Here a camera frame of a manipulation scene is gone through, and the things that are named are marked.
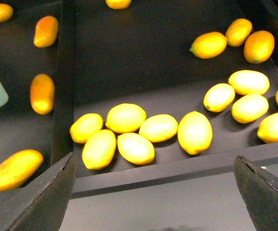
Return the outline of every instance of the black tray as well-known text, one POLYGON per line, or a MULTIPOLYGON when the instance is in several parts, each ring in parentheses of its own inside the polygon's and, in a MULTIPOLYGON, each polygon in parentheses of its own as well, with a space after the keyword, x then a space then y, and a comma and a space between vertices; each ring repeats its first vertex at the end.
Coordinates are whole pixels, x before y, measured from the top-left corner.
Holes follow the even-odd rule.
POLYGON ((148 166, 134 166, 116 152, 112 163, 100 171, 85 168, 83 145, 74 143, 78 165, 73 198, 229 171, 239 154, 262 164, 278 161, 278 143, 264 144, 256 136, 262 119, 278 112, 278 8, 272 1, 134 0, 128 9, 115 11, 105 1, 81 0, 75 8, 74 121, 85 113, 106 119, 111 107, 135 103, 148 116, 168 113, 178 121, 199 111, 210 120, 214 137, 210 148, 195 157, 186 154, 174 137, 156 145, 156 159, 148 166), (189 52, 197 36, 225 33, 240 17, 252 21, 254 30, 274 34, 272 59, 250 64, 242 46, 227 47, 209 60, 189 52), (242 69, 263 72, 271 83, 265 94, 268 113, 247 125, 237 123, 230 108, 214 114, 202 103, 211 86, 227 82, 242 69))
POLYGON ((38 115, 29 101, 32 79, 58 73, 58 41, 49 48, 34 46, 35 25, 39 19, 61 17, 61 1, 0 1, 14 8, 13 17, 0 24, 0 81, 9 101, 0 109, 0 163, 23 149, 36 149, 44 163, 33 180, 50 167, 52 161, 53 113, 38 115))
POLYGON ((37 149, 45 162, 36 177, 74 152, 78 165, 73 198, 231 171, 240 154, 262 165, 278 163, 278 143, 263 144, 256 137, 260 121, 278 111, 278 8, 271 0, 133 0, 123 11, 108 8, 103 0, 30 1, 18 4, 14 18, 0 24, 0 34, 0 80, 10 96, 0 109, 0 163, 22 149, 37 149), (58 46, 36 49, 35 22, 47 13, 59 17, 61 5, 58 46), (250 64, 242 47, 227 47, 209 60, 189 52, 197 36, 225 33, 240 17, 251 20, 254 30, 274 34, 272 59, 250 64), (202 103, 211 86, 242 69, 261 71, 271 82, 265 95, 269 112, 248 125, 235 122, 230 108, 214 114, 202 103), (29 104, 30 82, 41 72, 56 84, 54 113, 45 116, 29 104), (134 166, 116 153, 109 167, 90 171, 81 159, 83 145, 71 141, 69 127, 85 113, 105 119, 119 103, 136 103, 148 116, 168 113, 178 121, 199 111, 211 121, 212 144, 191 157, 174 137, 156 145, 156 159, 148 166, 134 166))

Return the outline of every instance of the gray surface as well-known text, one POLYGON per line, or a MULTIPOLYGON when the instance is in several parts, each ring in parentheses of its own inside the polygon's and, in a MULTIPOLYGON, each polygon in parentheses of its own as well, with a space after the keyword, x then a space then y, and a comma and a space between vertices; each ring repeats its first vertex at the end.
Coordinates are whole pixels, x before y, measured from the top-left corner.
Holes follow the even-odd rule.
MULTIPOLYGON (((278 164, 267 171, 278 177, 278 164)), ((233 172, 73 199, 60 231, 255 231, 233 172)))

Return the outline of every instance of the metal edge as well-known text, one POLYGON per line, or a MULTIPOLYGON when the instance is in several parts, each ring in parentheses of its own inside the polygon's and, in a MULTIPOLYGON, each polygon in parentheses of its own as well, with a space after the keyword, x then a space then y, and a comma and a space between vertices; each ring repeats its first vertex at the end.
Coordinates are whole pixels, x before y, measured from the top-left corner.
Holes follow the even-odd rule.
POLYGON ((238 155, 260 165, 275 164, 278 163, 278 142, 76 178, 71 199, 231 172, 238 155))
POLYGON ((278 231, 278 178, 243 156, 234 175, 250 218, 258 231, 278 231))

